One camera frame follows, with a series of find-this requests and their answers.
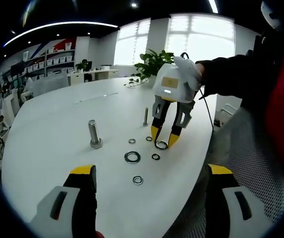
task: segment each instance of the bright window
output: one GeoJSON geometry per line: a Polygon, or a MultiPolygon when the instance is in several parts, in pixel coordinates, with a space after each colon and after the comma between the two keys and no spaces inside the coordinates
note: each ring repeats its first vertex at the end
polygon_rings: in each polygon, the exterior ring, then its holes
{"type": "Polygon", "coordinates": [[[234,56],[234,22],[213,15],[172,15],[166,50],[175,56],[186,52],[194,62],[234,56]]]}
{"type": "Polygon", "coordinates": [[[134,65],[142,62],[145,54],[150,19],[138,21],[120,28],[116,43],[114,65],[134,65]]]}

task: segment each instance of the ceiling light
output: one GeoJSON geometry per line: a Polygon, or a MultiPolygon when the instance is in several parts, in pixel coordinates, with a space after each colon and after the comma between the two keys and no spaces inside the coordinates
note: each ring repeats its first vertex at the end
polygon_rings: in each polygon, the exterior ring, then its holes
{"type": "Polygon", "coordinates": [[[66,22],[56,22],[56,23],[51,23],[51,24],[47,24],[47,25],[44,25],[44,26],[39,26],[39,27],[36,27],[36,28],[33,28],[33,29],[30,29],[28,31],[25,31],[17,36],[15,36],[14,38],[10,39],[8,42],[6,42],[4,44],[3,47],[7,46],[9,43],[11,43],[12,41],[15,41],[17,38],[23,36],[23,35],[26,35],[32,31],[36,31],[36,30],[39,30],[39,29],[42,29],[42,28],[45,28],[45,27],[50,27],[50,26],[58,26],[58,25],[66,25],[66,24],[89,24],[89,25],[100,25],[100,26],[110,26],[110,27],[114,27],[114,28],[117,28],[118,26],[116,25],[111,25],[111,24],[106,24],[106,23],[100,23],[100,22],[93,22],[93,21],[66,21],[66,22]]]}
{"type": "Polygon", "coordinates": [[[208,0],[208,1],[210,2],[211,8],[213,10],[213,13],[218,13],[215,0],[208,0]]]}

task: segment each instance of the oval table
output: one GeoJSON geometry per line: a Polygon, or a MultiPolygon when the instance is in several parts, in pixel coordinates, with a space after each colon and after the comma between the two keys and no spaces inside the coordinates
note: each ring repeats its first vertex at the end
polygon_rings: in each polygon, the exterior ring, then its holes
{"type": "MultiPolygon", "coordinates": [[[[203,100],[195,97],[192,119],[179,140],[164,151],[146,141],[152,123],[152,90],[127,88],[128,78],[94,81],[55,90],[24,103],[9,132],[2,163],[2,186],[25,222],[55,186],[75,167],[97,169],[96,228],[106,238],[161,238],[185,205],[201,171],[212,126],[203,100]],[[149,108],[144,127],[145,108],[149,108]],[[88,121],[97,122],[103,147],[90,147],[88,121]],[[135,144],[128,140],[134,138],[135,144]],[[137,151],[129,164],[124,154],[137,151]],[[151,158],[158,153],[161,158],[151,158]],[[142,185],[133,184],[141,176],[142,185]]],[[[207,97],[214,119],[216,95],[207,97]]],[[[176,103],[167,113],[159,139],[167,141],[176,103]]]]}

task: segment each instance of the cable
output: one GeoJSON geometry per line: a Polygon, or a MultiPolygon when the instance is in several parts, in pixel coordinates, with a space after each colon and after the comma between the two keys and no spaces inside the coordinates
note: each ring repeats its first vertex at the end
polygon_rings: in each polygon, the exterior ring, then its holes
{"type": "Polygon", "coordinates": [[[202,97],[203,97],[203,99],[204,99],[204,101],[205,101],[205,104],[206,104],[206,107],[207,107],[207,111],[208,111],[208,115],[210,115],[210,120],[211,120],[211,124],[212,124],[212,128],[213,128],[213,120],[212,120],[212,117],[211,117],[210,110],[209,110],[209,108],[208,108],[208,105],[207,105],[206,99],[204,98],[204,95],[203,95],[203,93],[202,93],[202,90],[201,90],[201,89],[200,89],[200,92],[201,92],[202,97]]]}
{"type": "MultiPolygon", "coordinates": [[[[186,57],[189,59],[189,56],[188,56],[188,54],[187,54],[186,52],[183,52],[183,53],[181,54],[181,57],[182,57],[182,58],[184,58],[184,56],[186,56],[186,57]]],[[[200,89],[200,92],[201,92],[202,97],[203,97],[203,99],[204,99],[204,101],[205,101],[206,108],[207,108],[207,111],[208,111],[208,115],[210,116],[210,120],[211,120],[211,124],[212,124],[212,128],[213,128],[213,120],[212,120],[212,117],[211,117],[210,110],[209,110],[209,108],[208,108],[208,105],[207,105],[206,99],[205,99],[205,97],[204,97],[204,95],[203,95],[203,93],[202,93],[202,90],[201,90],[201,89],[200,89]]]]}

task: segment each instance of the potted plant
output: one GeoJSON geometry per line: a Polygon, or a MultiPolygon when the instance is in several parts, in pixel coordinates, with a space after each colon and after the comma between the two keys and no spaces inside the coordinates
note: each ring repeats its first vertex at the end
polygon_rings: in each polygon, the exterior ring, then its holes
{"type": "Polygon", "coordinates": [[[137,68],[138,73],[132,74],[131,76],[139,77],[139,79],[129,79],[129,86],[137,86],[149,81],[150,86],[154,85],[158,71],[165,63],[173,63],[173,53],[167,53],[162,50],[161,53],[148,49],[150,53],[140,54],[140,58],[144,63],[137,63],[134,66],[137,68]]]}
{"type": "Polygon", "coordinates": [[[88,71],[88,61],[83,59],[80,63],[76,64],[78,72],[88,71]]]}

